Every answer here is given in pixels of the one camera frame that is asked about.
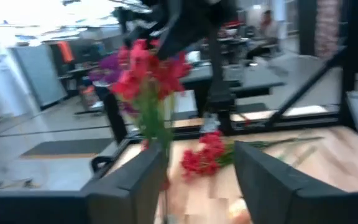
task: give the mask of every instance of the polished floor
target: polished floor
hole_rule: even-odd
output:
[[[286,85],[274,88],[269,96],[238,99],[237,103],[246,105],[262,102],[270,110],[277,109],[323,65],[324,62],[318,59],[297,55],[294,42],[295,40],[285,42],[285,55],[272,62],[288,70],[288,75],[277,74]],[[264,62],[260,61],[258,66],[264,66]],[[340,73],[340,68],[332,69],[296,107],[320,105],[327,110],[335,110],[339,99]],[[39,189],[44,190],[78,190],[89,180],[92,175],[89,166],[91,158],[19,158],[22,153],[45,141],[113,138],[104,115],[73,115],[74,112],[82,110],[78,101],[77,98],[64,101],[36,116],[0,121],[0,181],[7,185],[6,190],[20,189],[10,187],[11,183],[29,178],[34,179],[34,182],[40,185]],[[184,98],[179,98],[177,111],[193,109],[191,92]],[[102,154],[112,154],[115,149],[116,144],[113,142]]]

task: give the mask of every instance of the wooden surface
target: wooden surface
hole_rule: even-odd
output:
[[[321,136],[323,139],[303,143],[281,144],[271,147],[266,153],[278,157],[290,148],[290,153],[285,157],[284,162],[292,164],[313,147],[315,149],[314,153],[297,167],[298,170],[345,191],[358,191],[358,136],[350,129],[332,127],[305,131],[250,134],[236,136],[231,139],[238,141],[270,141],[316,136]],[[168,191],[169,213],[175,217],[175,223],[230,223],[228,207],[242,197],[237,184],[234,166],[221,169],[213,177],[200,177],[190,184],[184,183],[181,177],[183,171],[180,161],[183,152],[189,148],[200,149],[198,140],[175,141],[172,144],[172,159],[168,170],[172,183]],[[129,146],[111,171],[131,160],[139,152],[139,145]],[[156,217],[156,224],[161,223],[158,208]]]

